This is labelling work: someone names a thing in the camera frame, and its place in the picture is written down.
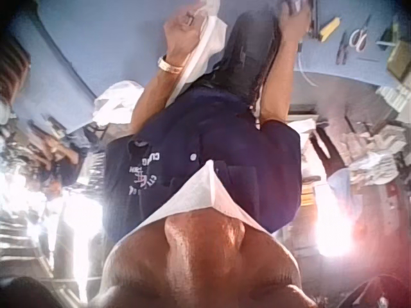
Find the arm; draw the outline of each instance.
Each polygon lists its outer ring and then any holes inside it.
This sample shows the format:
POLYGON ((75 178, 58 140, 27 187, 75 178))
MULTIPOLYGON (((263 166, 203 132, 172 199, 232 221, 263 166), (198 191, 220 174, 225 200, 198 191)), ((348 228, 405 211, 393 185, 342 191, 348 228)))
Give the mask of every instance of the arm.
POLYGON ((59 153, 63 154, 63 156, 67 157, 70 160, 70 163, 72 163, 73 165, 78 164, 79 155, 77 152, 73 151, 72 149, 66 148, 52 136, 47 136, 44 139, 44 142, 52 149, 52 152, 58 151, 59 153))
POLYGON ((73 151, 72 149, 66 148, 62 144, 58 144, 58 146, 56 146, 56 150, 66 156, 70 160, 70 163, 72 163, 73 165, 78 164, 79 155, 77 152, 73 151))
MULTIPOLYGON (((194 4, 181 9, 164 25, 167 39, 166 61, 172 66, 182 67, 188 55, 200 42, 200 31, 204 15, 196 14, 203 4, 194 4)), ((130 123, 132 134, 141 128, 166 106, 180 75, 159 70, 149 82, 133 110, 130 123)))
POLYGON ((290 109, 293 84, 293 68, 298 43, 307 32, 311 21, 311 9, 305 3, 302 10, 290 16, 288 5, 283 4, 280 29, 282 39, 274 64, 268 74, 261 96, 260 122, 269 120, 286 122, 290 109))

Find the dark pants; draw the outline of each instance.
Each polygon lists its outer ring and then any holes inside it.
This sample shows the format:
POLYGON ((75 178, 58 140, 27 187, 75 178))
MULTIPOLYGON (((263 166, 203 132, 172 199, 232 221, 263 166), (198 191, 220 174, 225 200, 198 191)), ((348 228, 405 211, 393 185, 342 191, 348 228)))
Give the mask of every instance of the dark pants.
POLYGON ((328 137, 326 131, 321 127, 317 127, 316 131, 320 136, 322 142, 326 146, 329 153, 329 157, 324 153, 324 151, 320 147, 315 135, 311 135, 310 141, 313 144, 314 150, 319 156, 319 159, 321 160, 324 169, 326 170, 327 178, 329 178, 338 170, 345 168, 345 164, 337 148, 335 147, 331 139, 328 137))
POLYGON ((232 29, 222 60, 189 89, 197 86, 223 89, 254 106, 274 63, 280 41, 278 21, 269 6, 241 14, 232 29))

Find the navy blue shirt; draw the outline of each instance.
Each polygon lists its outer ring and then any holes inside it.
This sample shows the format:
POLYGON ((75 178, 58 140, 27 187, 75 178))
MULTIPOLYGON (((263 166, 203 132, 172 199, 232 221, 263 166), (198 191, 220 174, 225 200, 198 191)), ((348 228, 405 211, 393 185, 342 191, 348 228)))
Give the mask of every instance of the navy blue shirt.
POLYGON ((258 130, 247 105, 195 88, 134 136, 107 147, 103 225, 119 241, 169 200, 207 160, 233 200, 274 232, 301 202, 299 134, 278 121, 258 130))

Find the hand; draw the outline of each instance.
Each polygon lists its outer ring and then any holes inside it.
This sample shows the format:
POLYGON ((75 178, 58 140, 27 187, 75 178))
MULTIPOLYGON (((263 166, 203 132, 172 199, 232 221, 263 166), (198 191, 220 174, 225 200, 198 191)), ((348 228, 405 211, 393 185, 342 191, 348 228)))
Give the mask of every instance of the hand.
POLYGON ((46 136, 44 138, 44 142, 52 149, 57 148, 60 145, 60 143, 55 138, 53 138, 51 136, 46 136))
POLYGON ((290 15, 287 2, 283 3, 283 11, 280 18, 280 29, 285 42, 299 42, 310 29, 311 8, 307 0, 302 0, 302 8, 299 13, 290 15))
POLYGON ((164 25, 167 63, 182 67, 186 58, 197 47, 206 15, 203 11, 198 14, 196 12, 203 6, 203 3, 185 6, 164 25))

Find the man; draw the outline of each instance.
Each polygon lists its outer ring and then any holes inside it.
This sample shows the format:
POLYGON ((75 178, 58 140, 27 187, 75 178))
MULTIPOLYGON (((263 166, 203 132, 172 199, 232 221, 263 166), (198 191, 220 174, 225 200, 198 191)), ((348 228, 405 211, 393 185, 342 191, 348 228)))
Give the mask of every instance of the man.
POLYGON ((354 224, 354 238, 363 238, 367 232, 367 228, 360 220, 362 206, 354 200, 351 193, 350 171, 347 166, 345 166, 341 155, 326 131, 322 127, 317 126, 316 132, 326 146, 329 154, 328 157, 320 147, 316 136, 312 134, 310 141, 324 166, 327 183, 338 200, 341 213, 349 217, 354 224))
POLYGON ((78 139, 77 135, 79 134, 76 132, 67 135, 67 145, 50 135, 44 135, 42 154, 33 155, 33 159, 40 163, 37 180, 49 201, 60 196, 63 187, 76 183, 80 174, 83 161, 89 151, 89 142, 75 142, 78 139))
POLYGON ((300 140, 285 122, 310 7, 290 15, 285 4, 281 33, 270 10, 240 16, 214 71, 164 109, 198 44, 200 7, 165 24, 165 63, 131 135, 108 146, 103 225, 120 242, 90 306, 314 307, 271 236, 300 204, 300 140), (258 130, 250 108, 261 86, 258 130))

